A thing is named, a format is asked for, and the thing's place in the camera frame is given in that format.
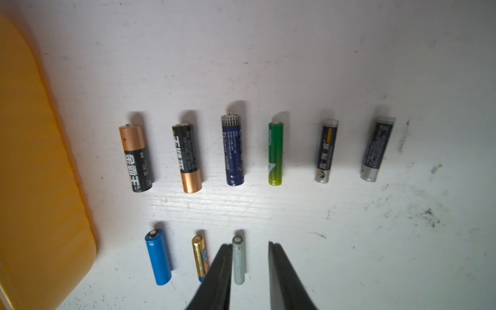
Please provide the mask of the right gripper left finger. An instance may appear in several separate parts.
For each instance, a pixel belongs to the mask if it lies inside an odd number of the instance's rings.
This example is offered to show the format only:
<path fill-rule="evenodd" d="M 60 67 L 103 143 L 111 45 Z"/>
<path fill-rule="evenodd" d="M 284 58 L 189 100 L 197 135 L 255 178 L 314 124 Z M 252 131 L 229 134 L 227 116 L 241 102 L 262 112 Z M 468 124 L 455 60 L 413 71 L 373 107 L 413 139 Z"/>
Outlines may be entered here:
<path fill-rule="evenodd" d="M 228 310 L 231 297 L 231 276 L 233 271 L 233 247 L 223 244 L 212 266 L 198 288 L 187 310 L 219 309 Z"/>

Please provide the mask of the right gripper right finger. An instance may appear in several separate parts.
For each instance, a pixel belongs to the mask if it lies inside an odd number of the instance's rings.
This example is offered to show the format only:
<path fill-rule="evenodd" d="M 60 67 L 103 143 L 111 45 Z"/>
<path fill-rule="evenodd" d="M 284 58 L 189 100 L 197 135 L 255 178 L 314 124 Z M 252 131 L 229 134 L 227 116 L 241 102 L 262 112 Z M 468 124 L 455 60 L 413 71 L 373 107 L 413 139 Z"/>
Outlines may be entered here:
<path fill-rule="evenodd" d="M 271 309 L 316 309 L 280 244 L 269 242 Z"/>

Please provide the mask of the black battery copper end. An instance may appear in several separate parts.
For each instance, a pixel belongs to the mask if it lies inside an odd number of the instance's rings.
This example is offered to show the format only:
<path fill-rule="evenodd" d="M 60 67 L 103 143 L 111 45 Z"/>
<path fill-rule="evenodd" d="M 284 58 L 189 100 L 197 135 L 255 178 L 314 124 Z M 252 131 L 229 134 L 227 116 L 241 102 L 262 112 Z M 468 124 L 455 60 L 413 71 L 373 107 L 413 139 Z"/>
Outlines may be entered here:
<path fill-rule="evenodd" d="M 176 149 L 184 192 L 192 194 L 202 189 L 200 165 L 196 156 L 196 143 L 193 126 L 180 123 L 173 126 Z"/>

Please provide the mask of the green battery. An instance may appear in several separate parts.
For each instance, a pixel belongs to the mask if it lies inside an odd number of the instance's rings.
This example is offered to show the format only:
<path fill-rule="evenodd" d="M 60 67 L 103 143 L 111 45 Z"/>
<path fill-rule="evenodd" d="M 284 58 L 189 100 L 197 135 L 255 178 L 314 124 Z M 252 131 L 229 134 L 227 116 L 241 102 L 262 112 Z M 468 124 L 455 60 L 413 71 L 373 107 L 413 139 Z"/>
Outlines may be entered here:
<path fill-rule="evenodd" d="M 284 150 L 284 124 L 273 121 L 269 124 L 269 184 L 282 184 L 282 164 Z"/>

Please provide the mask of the black silver battery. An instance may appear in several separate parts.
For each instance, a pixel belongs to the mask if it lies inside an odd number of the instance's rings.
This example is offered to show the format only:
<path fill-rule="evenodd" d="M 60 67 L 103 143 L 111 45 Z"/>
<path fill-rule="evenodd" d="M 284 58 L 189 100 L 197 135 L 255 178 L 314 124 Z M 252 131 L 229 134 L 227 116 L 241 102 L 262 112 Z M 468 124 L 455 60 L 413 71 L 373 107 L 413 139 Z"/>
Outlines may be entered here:
<path fill-rule="evenodd" d="M 376 182 L 384 154 L 390 140 L 396 118 L 377 116 L 362 158 L 360 177 L 367 182 Z"/>

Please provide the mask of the dark blue battery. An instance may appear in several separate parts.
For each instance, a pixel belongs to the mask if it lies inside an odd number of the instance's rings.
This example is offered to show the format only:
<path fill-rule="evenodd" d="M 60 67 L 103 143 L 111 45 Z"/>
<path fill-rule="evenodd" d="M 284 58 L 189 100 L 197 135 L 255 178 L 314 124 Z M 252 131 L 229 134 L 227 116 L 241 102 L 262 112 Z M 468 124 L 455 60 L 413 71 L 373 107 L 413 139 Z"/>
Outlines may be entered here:
<path fill-rule="evenodd" d="M 244 183 L 241 117 L 226 114 L 221 122 L 227 184 L 238 186 Z"/>

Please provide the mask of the black white slim battery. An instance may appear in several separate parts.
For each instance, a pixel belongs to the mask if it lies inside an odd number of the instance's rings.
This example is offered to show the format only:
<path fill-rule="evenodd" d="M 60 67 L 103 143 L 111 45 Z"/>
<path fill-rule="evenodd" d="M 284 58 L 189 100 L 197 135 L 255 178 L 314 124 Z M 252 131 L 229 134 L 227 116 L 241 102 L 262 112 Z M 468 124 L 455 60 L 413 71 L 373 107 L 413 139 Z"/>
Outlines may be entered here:
<path fill-rule="evenodd" d="M 316 177 L 319 183 L 328 183 L 337 139 L 339 121 L 324 119 L 319 136 L 319 151 L 316 159 Z"/>

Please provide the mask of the yellow plastic storage tray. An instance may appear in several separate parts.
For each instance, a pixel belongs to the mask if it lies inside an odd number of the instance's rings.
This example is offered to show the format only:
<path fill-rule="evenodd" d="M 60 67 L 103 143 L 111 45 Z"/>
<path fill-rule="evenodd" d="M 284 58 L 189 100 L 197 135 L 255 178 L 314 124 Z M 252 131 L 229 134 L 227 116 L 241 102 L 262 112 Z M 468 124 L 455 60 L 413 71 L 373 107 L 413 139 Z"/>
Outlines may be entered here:
<path fill-rule="evenodd" d="M 49 88 L 25 35 L 1 17 L 1 308 L 56 309 L 97 245 Z"/>

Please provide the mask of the black copper battery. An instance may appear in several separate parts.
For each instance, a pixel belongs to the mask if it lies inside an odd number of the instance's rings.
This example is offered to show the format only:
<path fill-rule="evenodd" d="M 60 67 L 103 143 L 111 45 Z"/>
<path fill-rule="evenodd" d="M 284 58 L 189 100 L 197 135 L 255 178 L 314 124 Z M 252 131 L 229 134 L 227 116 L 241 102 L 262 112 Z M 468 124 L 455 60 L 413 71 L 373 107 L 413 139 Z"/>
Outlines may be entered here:
<path fill-rule="evenodd" d="M 148 191 L 152 188 L 152 173 L 142 126 L 126 124 L 119 127 L 119 132 L 132 190 Z"/>

